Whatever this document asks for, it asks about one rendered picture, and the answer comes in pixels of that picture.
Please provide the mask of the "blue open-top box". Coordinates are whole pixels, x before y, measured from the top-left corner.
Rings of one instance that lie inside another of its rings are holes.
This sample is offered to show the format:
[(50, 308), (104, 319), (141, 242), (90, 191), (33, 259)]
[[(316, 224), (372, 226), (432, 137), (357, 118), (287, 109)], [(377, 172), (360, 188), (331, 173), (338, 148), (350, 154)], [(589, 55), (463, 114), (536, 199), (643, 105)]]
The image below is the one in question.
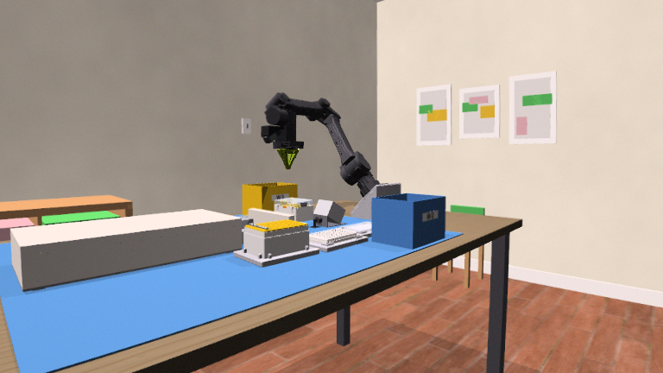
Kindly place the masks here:
[(371, 242), (414, 250), (445, 238), (445, 196), (401, 193), (372, 198)]

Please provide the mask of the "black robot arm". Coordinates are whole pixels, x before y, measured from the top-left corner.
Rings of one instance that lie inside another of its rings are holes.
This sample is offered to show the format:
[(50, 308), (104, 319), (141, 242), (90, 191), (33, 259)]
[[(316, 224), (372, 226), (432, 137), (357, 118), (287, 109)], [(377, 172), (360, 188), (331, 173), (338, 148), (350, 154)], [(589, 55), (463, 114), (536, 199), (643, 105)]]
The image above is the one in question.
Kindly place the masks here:
[(354, 153), (341, 128), (339, 121), (341, 117), (330, 105), (325, 98), (309, 102), (289, 98), (284, 92), (281, 94), (277, 92), (266, 104), (264, 112), (267, 122), (277, 126), (262, 126), (261, 137), (265, 143), (294, 141), (296, 115), (306, 116), (309, 121), (318, 120), (329, 130), (339, 152), (342, 163), (339, 167), (341, 177), (351, 186), (357, 183), (364, 198), (375, 185), (381, 184), (373, 178), (370, 172), (371, 166), (363, 155), (359, 152)]

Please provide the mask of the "blue bench mat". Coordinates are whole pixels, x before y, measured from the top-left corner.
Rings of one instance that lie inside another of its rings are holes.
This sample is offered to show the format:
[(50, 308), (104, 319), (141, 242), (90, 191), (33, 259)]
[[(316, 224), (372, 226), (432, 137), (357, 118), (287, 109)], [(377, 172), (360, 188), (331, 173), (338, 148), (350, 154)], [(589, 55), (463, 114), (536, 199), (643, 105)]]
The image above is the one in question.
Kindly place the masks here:
[(233, 252), (23, 292), (0, 243), (0, 298), (20, 373), (54, 373), (287, 298), (414, 250), (371, 242), (259, 267)]

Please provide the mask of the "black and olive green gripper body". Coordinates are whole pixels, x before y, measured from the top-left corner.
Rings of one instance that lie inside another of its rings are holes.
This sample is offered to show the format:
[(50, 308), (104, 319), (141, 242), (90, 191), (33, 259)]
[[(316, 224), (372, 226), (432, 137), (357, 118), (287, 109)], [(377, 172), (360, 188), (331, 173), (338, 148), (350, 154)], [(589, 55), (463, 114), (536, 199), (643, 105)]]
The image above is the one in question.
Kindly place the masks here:
[(304, 148), (304, 142), (296, 142), (296, 127), (294, 127), (294, 141), (273, 142), (273, 149), (303, 149), (303, 148)]

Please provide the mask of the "yellow open-top bin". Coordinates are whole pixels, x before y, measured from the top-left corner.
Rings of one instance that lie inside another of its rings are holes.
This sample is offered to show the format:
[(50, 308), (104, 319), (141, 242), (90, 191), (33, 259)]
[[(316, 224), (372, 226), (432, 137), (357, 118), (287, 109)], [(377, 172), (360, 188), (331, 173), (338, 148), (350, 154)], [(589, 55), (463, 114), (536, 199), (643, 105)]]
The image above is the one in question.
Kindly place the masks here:
[(243, 215), (249, 215), (248, 209), (251, 208), (274, 212), (274, 200), (286, 198), (298, 198), (298, 184), (275, 182), (243, 185)]

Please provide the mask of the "white push-button box with green button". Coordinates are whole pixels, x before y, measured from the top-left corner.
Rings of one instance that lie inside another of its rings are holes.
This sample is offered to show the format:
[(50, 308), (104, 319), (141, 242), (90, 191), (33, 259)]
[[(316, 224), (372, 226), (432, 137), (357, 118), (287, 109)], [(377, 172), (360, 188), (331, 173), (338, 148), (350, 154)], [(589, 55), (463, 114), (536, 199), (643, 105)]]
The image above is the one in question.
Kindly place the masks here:
[[(344, 217), (345, 209), (337, 203), (329, 200), (319, 199), (313, 213), (313, 226), (311, 228), (333, 227), (346, 223), (341, 223)], [(316, 224), (317, 223), (317, 224)], [(318, 225), (318, 226), (316, 226)]]

